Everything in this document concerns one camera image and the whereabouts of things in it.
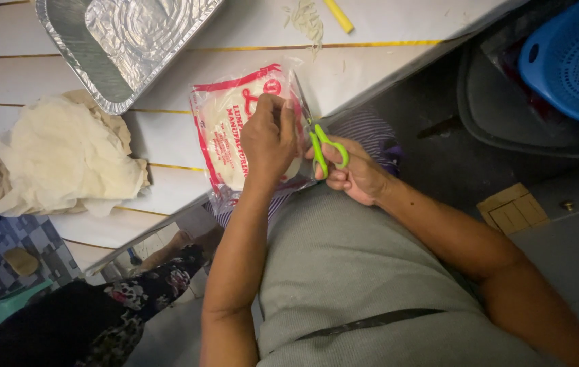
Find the green scissors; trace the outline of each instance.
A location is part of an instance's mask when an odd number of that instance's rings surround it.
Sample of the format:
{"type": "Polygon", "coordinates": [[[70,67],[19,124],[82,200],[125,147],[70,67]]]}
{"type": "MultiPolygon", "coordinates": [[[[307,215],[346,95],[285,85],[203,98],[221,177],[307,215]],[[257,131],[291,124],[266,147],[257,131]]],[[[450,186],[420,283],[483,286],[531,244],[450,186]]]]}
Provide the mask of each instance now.
{"type": "Polygon", "coordinates": [[[312,170],[316,172],[317,164],[320,165],[321,170],[323,171],[323,179],[327,179],[328,164],[326,163],[326,159],[323,157],[321,143],[326,143],[329,146],[334,147],[339,151],[339,154],[342,155],[342,163],[334,164],[334,166],[338,169],[344,168],[348,165],[348,152],[342,144],[331,142],[321,126],[318,123],[315,123],[312,117],[312,113],[310,112],[310,108],[308,108],[308,103],[305,101],[305,95],[303,94],[301,83],[299,83],[299,79],[297,78],[294,71],[292,71],[292,79],[294,81],[294,85],[296,85],[295,95],[298,97],[299,103],[301,104],[301,113],[305,117],[305,120],[308,122],[308,133],[310,134],[310,140],[312,141],[312,147],[314,148],[312,170]]]}

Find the blue plastic basket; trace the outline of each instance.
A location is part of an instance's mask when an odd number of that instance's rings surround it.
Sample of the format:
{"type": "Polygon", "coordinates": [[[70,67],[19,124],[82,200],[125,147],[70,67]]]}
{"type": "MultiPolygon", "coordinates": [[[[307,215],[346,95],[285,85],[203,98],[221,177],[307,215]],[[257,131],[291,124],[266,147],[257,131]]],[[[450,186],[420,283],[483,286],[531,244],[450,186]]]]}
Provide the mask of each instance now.
{"type": "Polygon", "coordinates": [[[579,120],[579,3],[528,38],[519,57],[519,71],[530,88],[579,120]]]}

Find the crumpled wrapper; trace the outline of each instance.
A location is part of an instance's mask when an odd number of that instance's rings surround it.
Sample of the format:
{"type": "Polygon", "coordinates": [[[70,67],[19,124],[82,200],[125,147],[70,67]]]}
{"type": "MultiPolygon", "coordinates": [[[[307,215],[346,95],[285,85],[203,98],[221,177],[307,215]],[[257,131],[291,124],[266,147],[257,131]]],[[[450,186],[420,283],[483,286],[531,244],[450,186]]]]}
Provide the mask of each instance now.
{"type": "MultiPolygon", "coordinates": [[[[85,89],[78,89],[75,91],[65,92],[63,94],[68,100],[73,103],[83,104],[90,111],[90,114],[95,119],[101,121],[104,126],[108,127],[115,136],[122,142],[122,148],[126,154],[131,154],[131,133],[129,132],[126,123],[121,116],[109,115],[104,112],[90,96],[85,89]]],[[[144,180],[141,186],[146,188],[151,183],[148,180],[147,161],[144,159],[134,159],[143,171],[144,180]]],[[[4,198],[9,191],[11,191],[11,182],[9,180],[9,172],[2,160],[0,159],[0,200],[4,198]]],[[[81,200],[77,200],[76,205],[71,208],[56,209],[56,210],[39,210],[38,208],[29,208],[24,214],[32,215],[53,215],[53,214],[70,214],[85,212],[88,209],[83,205],[81,200]]]]}

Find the yellow stick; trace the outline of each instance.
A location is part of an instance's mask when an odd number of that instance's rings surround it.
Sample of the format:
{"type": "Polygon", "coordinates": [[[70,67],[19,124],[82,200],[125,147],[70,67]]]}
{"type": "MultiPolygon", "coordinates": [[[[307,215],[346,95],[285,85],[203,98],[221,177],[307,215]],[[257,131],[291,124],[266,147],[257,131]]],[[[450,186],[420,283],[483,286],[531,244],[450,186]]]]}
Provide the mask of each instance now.
{"type": "Polygon", "coordinates": [[[355,29],[351,21],[348,20],[346,14],[342,12],[342,9],[334,2],[334,0],[323,0],[323,2],[326,3],[326,6],[330,9],[331,13],[333,13],[334,18],[337,19],[339,25],[342,26],[344,32],[351,33],[351,31],[355,29]]]}

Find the aluminum foil tray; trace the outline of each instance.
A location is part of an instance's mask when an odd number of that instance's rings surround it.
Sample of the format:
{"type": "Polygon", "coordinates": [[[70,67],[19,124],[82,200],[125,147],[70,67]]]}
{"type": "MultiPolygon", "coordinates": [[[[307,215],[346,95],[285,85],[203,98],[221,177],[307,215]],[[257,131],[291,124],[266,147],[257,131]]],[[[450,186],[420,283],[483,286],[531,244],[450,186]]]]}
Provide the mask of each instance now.
{"type": "Polygon", "coordinates": [[[121,115],[225,1],[36,0],[36,13],[97,104],[121,115]]]}

